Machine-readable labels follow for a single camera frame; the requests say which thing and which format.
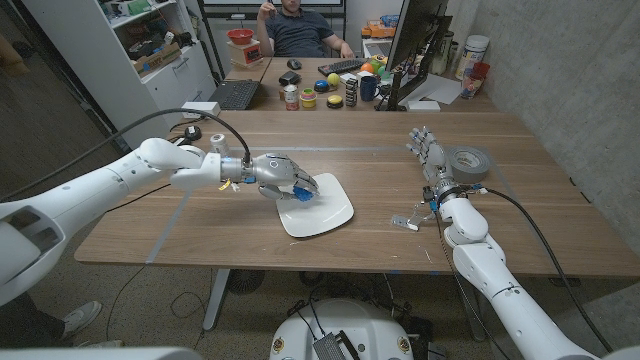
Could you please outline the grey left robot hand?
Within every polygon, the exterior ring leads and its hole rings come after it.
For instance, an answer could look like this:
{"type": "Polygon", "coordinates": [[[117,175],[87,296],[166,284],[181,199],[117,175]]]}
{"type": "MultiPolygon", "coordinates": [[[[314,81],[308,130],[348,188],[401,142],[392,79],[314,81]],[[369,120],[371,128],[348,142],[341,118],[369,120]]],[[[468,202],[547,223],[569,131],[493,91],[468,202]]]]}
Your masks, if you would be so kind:
{"type": "Polygon", "coordinates": [[[318,184],[288,156],[279,153],[252,159],[252,173],[259,192],[273,200],[311,200],[318,194],[318,184]]]}

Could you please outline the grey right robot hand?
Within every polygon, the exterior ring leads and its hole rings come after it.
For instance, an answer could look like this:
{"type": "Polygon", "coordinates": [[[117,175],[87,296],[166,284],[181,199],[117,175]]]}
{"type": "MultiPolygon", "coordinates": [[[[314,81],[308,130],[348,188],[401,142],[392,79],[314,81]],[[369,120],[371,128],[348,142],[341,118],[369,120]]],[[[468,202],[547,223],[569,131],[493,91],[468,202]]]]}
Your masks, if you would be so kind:
{"type": "Polygon", "coordinates": [[[450,162],[433,133],[424,126],[409,133],[412,142],[407,148],[418,158],[423,174],[437,199],[444,199],[454,192],[454,180],[450,162]]]}

